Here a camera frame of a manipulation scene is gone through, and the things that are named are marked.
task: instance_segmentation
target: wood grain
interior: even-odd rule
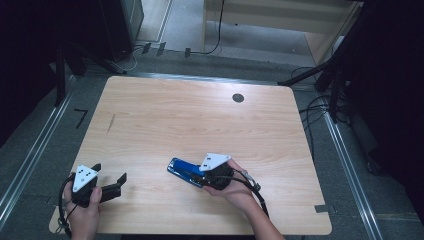
[[[200,164],[208,152],[231,155],[261,184],[283,234],[331,232],[328,214],[314,209],[325,203],[286,87],[111,77],[73,169],[102,163],[100,186],[128,174],[122,196],[103,204],[99,232],[252,234],[225,200],[166,170],[173,157]]]

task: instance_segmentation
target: black stand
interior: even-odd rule
[[[126,74],[126,71],[120,71],[107,63],[105,60],[98,57],[96,54],[85,49],[79,44],[72,44],[66,41],[61,41],[58,44],[56,51],[56,84],[57,84],[57,93],[56,93],[56,103],[55,107],[63,101],[66,95],[66,86],[65,86],[65,59],[69,65],[71,71],[78,75],[84,76],[87,68],[81,60],[81,56],[86,56],[93,60],[95,63],[99,64],[112,74]]]
[[[364,3],[363,9],[358,16],[358,19],[353,24],[350,31],[346,34],[345,38],[341,42],[340,46],[334,52],[334,54],[326,62],[296,76],[292,79],[289,79],[284,82],[277,82],[280,86],[292,86],[308,77],[311,77],[317,73],[322,72],[319,76],[317,82],[315,83],[315,89],[318,92],[325,91],[330,84],[332,83],[331,98],[330,98],[330,107],[329,112],[334,123],[337,122],[336,113],[337,113],[337,99],[339,97],[339,90],[342,86],[343,70],[348,67],[347,60],[351,57],[349,56],[353,52],[353,48],[357,42],[357,36],[359,35],[360,30],[366,24],[372,8],[368,8],[367,3]]]

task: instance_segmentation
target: wire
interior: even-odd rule
[[[206,52],[206,53],[205,52],[191,52],[191,53],[207,55],[207,54],[213,53],[218,48],[218,45],[221,42],[221,25],[222,25],[222,14],[224,12],[224,3],[225,3],[225,0],[222,0],[221,14],[219,16],[219,25],[218,25],[218,42],[216,43],[215,48],[212,51],[209,51],[209,52]]]
[[[259,186],[259,184],[257,184],[253,179],[250,179],[250,180],[252,180],[253,181],[253,183],[254,183],[254,186],[252,186],[252,184],[250,183],[250,181],[249,181],[249,179],[243,174],[243,172],[241,172],[241,171],[239,171],[239,170],[237,170],[237,169],[234,169],[234,168],[231,168],[231,169],[233,169],[233,171],[235,171],[235,172],[238,172],[238,173],[240,173],[240,175],[242,175],[243,177],[244,177],[244,179],[245,179],[245,181],[243,181],[243,180],[241,180],[241,179],[238,179],[238,178],[235,178],[235,177],[230,177],[230,176],[214,176],[215,178],[225,178],[225,179],[231,179],[231,180],[234,180],[234,181],[237,181],[237,182],[241,182],[241,183],[243,183],[244,184],[244,186],[246,186],[250,191],[252,191],[255,195],[256,195],[256,197],[258,198],[258,200],[259,200],[259,202],[260,202],[260,204],[261,204],[261,207],[262,207],[262,210],[265,212],[265,214],[269,217],[269,214],[268,214],[268,209],[267,209],[267,207],[266,207],[266,203],[265,203],[265,199],[262,197],[262,195],[259,193],[259,190],[260,190],[260,186]]]
[[[143,49],[144,48],[144,46],[142,46],[142,47],[140,47],[140,48],[136,48],[136,49],[134,49],[134,51],[132,52],[132,57],[133,57],[133,59],[134,59],[134,66],[132,67],[132,68],[123,68],[123,67],[121,67],[121,66],[119,66],[118,64],[116,64],[115,62],[112,62],[112,64],[113,65],[115,65],[117,68],[119,68],[119,69],[121,69],[122,71],[131,71],[131,70],[134,70],[136,67],[137,67],[137,64],[138,64],[138,61],[137,61],[137,58],[135,57],[135,53],[137,52],[137,51],[139,51],[140,49]]]
[[[308,131],[312,161],[314,161],[314,159],[315,159],[315,149],[314,149],[315,146],[314,146],[314,139],[313,139],[313,136],[312,136],[311,125],[313,123],[317,122],[318,120],[320,120],[330,110],[329,104],[313,105],[313,103],[316,102],[319,99],[328,98],[328,97],[331,97],[331,95],[322,95],[322,96],[316,97],[308,104],[307,108],[299,110],[299,114],[306,113],[306,117],[304,119],[302,119],[302,123],[304,123],[306,121],[306,126],[304,127],[304,130]],[[346,106],[338,106],[337,105],[335,111],[336,111],[337,120],[339,120],[342,123],[346,123],[348,125],[350,124],[350,119],[347,116],[347,107]],[[311,121],[310,117],[312,115],[315,115],[315,114],[318,114],[318,113],[321,113],[321,115],[318,118]],[[346,120],[343,120],[339,117],[338,114],[340,114],[340,113],[346,114]]]
[[[309,68],[312,68],[312,67],[298,67],[298,68],[294,69],[290,74],[291,78],[294,78],[293,73],[295,73],[296,71],[298,71],[300,69],[307,69],[307,68],[309,69]]]
[[[68,217],[70,214],[68,214],[68,217],[65,219],[65,213],[63,210],[63,202],[62,202],[62,195],[63,192],[65,190],[65,186],[68,182],[74,181],[75,179],[75,173],[72,173],[71,176],[69,176],[62,184],[60,191],[59,191],[59,196],[58,196],[58,210],[59,210],[59,219],[58,219],[58,224],[59,227],[56,230],[56,232],[60,232],[62,229],[65,229],[65,233],[69,238],[72,238],[72,232],[71,229],[69,228],[69,224],[68,224]]]
[[[68,216],[66,216],[66,222],[68,222],[69,217],[71,216],[71,214],[75,211],[75,209],[77,208],[79,202],[77,204],[75,204],[74,208],[72,208],[72,210],[69,212]]]
[[[190,52],[190,54],[202,54],[202,55],[208,55],[208,54],[213,53],[213,52],[214,52],[214,51],[218,48],[219,43],[221,42],[221,25],[222,25],[222,15],[223,15],[223,12],[224,12],[224,3],[225,3],[225,0],[222,0],[221,13],[220,13],[220,16],[219,16],[218,42],[216,43],[215,48],[214,48],[212,51],[209,51],[209,52]],[[132,68],[130,68],[130,69],[124,69],[124,68],[122,68],[122,67],[118,66],[115,62],[112,62],[112,64],[113,64],[113,65],[115,65],[116,67],[118,67],[119,69],[123,70],[123,71],[131,71],[131,70],[133,70],[133,69],[137,66],[137,60],[136,60],[136,58],[135,58],[135,56],[134,56],[134,53],[135,53],[136,51],[138,51],[138,50],[140,50],[140,49],[144,48],[144,47],[145,47],[145,45],[143,45],[143,44],[137,44],[137,45],[136,45],[136,47],[141,47],[141,48],[138,48],[138,49],[136,49],[136,50],[133,52],[133,59],[134,59],[134,61],[135,61],[135,65],[134,65]],[[164,49],[163,51],[164,51],[164,52],[177,52],[177,53],[184,53],[184,52],[185,52],[185,51],[180,51],[180,50],[171,50],[171,49]]]

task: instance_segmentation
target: blue object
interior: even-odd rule
[[[195,181],[193,178],[203,178],[205,173],[199,170],[198,165],[188,163],[179,158],[173,158],[168,164],[168,172],[174,174],[175,176],[181,178],[182,180],[198,187],[202,188],[203,184],[198,181]]]

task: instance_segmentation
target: gray floor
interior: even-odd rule
[[[183,51],[186,47],[191,47],[194,51],[196,47],[200,47],[198,29],[195,27],[182,29],[184,24],[181,24],[198,24],[196,21],[201,20],[198,17],[199,2],[202,1],[174,0],[162,36],[162,42],[167,42],[166,49]],[[213,46],[216,24],[211,22],[208,26],[207,43]],[[261,36],[255,36],[253,33],[258,31],[251,31],[248,26],[223,26],[221,33],[225,37],[219,52],[208,56],[192,55],[184,58],[183,52],[165,51],[158,57],[155,49],[151,49],[147,54],[141,54],[139,51],[135,54],[138,64],[129,72],[129,75],[160,77],[186,75],[187,78],[203,76],[218,81],[275,84],[277,81],[290,79],[293,71],[299,66],[313,66],[312,57],[308,53],[302,33],[261,28]],[[246,36],[243,42],[236,38],[240,36],[240,32],[232,35],[234,28],[242,31],[243,36]],[[281,38],[284,38],[284,41],[264,42]],[[134,65],[134,62],[131,57],[128,57],[126,61],[118,64],[129,68]],[[85,77],[76,78],[69,104],[40,155],[13,211],[1,229],[0,239],[66,239],[65,236],[54,235],[48,230],[54,209],[52,204],[55,203],[53,199],[56,198],[61,181],[70,171],[104,84],[110,76],[96,65],[88,63],[88,68],[89,71]],[[317,96],[312,87],[314,81],[311,77],[293,87],[299,109],[306,108]],[[34,112],[0,149],[2,166],[0,192],[2,194],[8,189],[53,111],[54,100],[55,92],[53,91],[39,103]],[[78,129],[76,126],[81,119],[81,114],[75,112],[75,108],[88,110],[87,117]],[[311,116],[311,121],[319,116],[320,114]],[[423,239],[423,225],[415,215],[403,187],[390,176],[370,174],[352,130],[344,124],[338,124],[338,127],[384,239]],[[315,146],[315,166],[324,198],[336,212],[331,214],[333,232],[330,235],[307,236],[306,239],[368,239],[361,214],[324,118],[314,122],[311,129]],[[97,239],[120,238],[119,235],[99,235]],[[175,239],[175,236],[162,236],[162,239],[173,238]],[[137,239],[153,239],[153,237],[139,236]],[[205,239],[205,237],[187,237],[186,239]],[[288,239],[301,239],[301,237],[288,236]]]

